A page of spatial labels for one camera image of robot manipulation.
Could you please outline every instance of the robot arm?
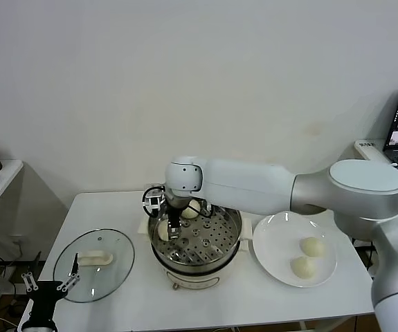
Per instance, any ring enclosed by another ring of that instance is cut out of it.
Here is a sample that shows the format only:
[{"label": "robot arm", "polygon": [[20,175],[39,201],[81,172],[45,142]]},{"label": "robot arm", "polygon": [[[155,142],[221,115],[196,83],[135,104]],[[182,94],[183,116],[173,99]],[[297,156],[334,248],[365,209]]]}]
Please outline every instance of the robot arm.
[{"label": "robot arm", "polygon": [[398,171],[365,160],[342,160],[315,174],[277,165],[175,158],[165,173],[165,198],[182,210],[191,198],[254,214],[334,211],[337,226],[374,241],[380,258],[372,302],[385,332],[398,331]]}]

